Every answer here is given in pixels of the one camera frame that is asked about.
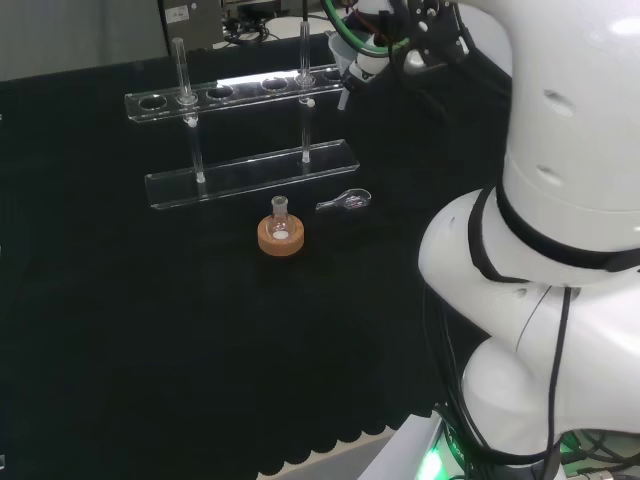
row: green light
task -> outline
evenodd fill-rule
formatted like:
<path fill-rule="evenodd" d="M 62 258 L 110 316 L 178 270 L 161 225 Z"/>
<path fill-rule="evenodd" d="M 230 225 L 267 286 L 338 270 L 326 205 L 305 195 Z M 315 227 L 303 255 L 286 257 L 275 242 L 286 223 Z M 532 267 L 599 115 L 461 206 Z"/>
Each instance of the green light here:
<path fill-rule="evenodd" d="M 442 470 L 442 460 L 435 450 L 430 450 L 422 459 L 422 465 L 416 475 L 416 480 L 435 480 Z"/>

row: green cable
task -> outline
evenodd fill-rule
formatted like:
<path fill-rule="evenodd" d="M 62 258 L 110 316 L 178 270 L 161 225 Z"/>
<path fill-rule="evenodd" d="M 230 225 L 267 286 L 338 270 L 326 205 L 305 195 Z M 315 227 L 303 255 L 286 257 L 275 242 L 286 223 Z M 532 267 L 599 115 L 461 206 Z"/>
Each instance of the green cable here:
<path fill-rule="evenodd" d="M 351 40 L 356 46 L 370 53 L 383 54 L 383 55 L 388 54 L 387 47 L 376 47 L 373 45 L 367 45 L 365 42 L 363 42 L 358 37 L 356 37 L 353 33 L 351 33 L 351 30 L 347 28 L 347 26 L 344 24 L 344 22 L 338 15 L 338 12 L 336 12 L 336 9 L 333 6 L 333 2 L 331 0 L 322 0 L 322 1 L 327 7 L 327 13 L 331 17 L 332 23 L 336 26 L 336 28 L 340 29 L 341 33 L 349 37 L 349 40 Z M 409 39 L 405 38 L 401 42 L 396 43 L 393 46 L 393 48 L 397 49 L 397 48 L 404 47 L 407 43 L 409 43 Z"/>

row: black table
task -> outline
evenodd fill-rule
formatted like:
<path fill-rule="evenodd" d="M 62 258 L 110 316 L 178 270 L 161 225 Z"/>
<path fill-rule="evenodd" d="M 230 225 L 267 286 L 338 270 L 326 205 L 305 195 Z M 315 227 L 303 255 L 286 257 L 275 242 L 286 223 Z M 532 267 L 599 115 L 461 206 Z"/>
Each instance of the black table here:
<path fill-rule="evenodd" d="M 197 52 L 191 78 L 292 68 L 296 49 Z M 312 55 L 330 63 L 326 38 Z M 184 127 L 130 122 L 123 95 L 175 83 L 158 59 L 0 84 L 0 189 L 22 219 L 4 281 L 23 272 L 0 305 L 1 479 L 253 479 L 439 397 L 418 248 L 495 177 L 507 110 L 446 69 L 450 125 L 384 79 L 343 114 L 323 95 L 313 141 L 345 138 L 357 172 L 157 212 L 143 176 L 188 165 Z M 295 100 L 203 115 L 205 161 L 296 146 L 298 121 Z M 368 209 L 315 215 L 355 187 Z M 287 260 L 256 244 L 275 194 L 306 227 Z M 464 360 L 482 336 L 453 330 Z"/>

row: test tube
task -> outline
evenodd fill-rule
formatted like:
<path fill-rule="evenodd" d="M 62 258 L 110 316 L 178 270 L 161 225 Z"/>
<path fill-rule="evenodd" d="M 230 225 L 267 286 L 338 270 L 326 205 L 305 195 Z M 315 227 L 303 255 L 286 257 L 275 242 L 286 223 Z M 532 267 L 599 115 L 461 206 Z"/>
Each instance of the test tube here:
<path fill-rule="evenodd" d="M 196 102 L 196 96 L 191 91 L 189 69 L 187 68 L 187 55 L 184 51 L 184 41 L 182 38 L 174 38 L 173 47 L 176 51 L 176 68 L 178 70 L 178 81 L 180 82 L 178 101 L 183 105 L 192 105 Z"/>
<path fill-rule="evenodd" d="M 298 83 L 302 89 L 300 95 L 301 123 L 302 123 L 302 162 L 311 161 L 311 114 L 315 101 L 309 97 L 307 90 L 314 83 L 311 76 L 311 31 L 309 22 L 300 22 L 300 76 Z"/>
<path fill-rule="evenodd" d="M 202 165 L 202 151 L 200 150 L 200 138 L 198 137 L 198 114 L 190 113 L 184 116 L 189 131 L 189 147 L 191 148 L 191 159 L 193 160 L 193 170 L 196 173 L 198 185 L 205 182 L 204 166 Z"/>

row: test tube rack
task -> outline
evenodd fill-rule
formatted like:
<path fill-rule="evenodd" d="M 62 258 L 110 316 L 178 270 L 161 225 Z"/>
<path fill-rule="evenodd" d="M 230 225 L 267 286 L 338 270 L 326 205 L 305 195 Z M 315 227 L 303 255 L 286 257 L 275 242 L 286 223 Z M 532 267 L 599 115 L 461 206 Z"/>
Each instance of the test tube rack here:
<path fill-rule="evenodd" d="M 335 65 L 310 67 L 309 24 L 301 22 L 301 69 L 250 75 L 192 86 L 181 38 L 173 40 L 179 86 L 125 95 L 129 119 L 137 123 L 181 117 L 188 129 L 191 165 L 145 176 L 149 205 L 164 210 L 262 190 L 279 185 L 352 172 L 359 167 L 345 140 L 310 142 L 314 95 L 342 89 Z M 259 103 L 298 99 L 301 146 L 225 163 L 203 156 L 199 114 Z"/>

